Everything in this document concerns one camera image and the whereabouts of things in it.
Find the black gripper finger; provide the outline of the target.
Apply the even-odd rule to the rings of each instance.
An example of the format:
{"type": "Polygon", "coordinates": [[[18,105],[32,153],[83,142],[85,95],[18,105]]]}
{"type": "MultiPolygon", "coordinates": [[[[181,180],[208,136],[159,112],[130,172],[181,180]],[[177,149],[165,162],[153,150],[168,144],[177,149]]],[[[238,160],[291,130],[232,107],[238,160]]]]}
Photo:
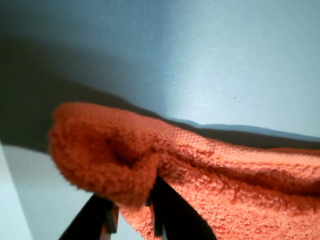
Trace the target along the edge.
{"type": "Polygon", "coordinates": [[[119,208],[112,201],[92,195],[60,240],[110,240],[117,233],[119,208]]]}
{"type": "Polygon", "coordinates": [[[207,221],[159,176],[145,205],[150,207],[155,237],[162,240],[217,239],[207,221]]]}

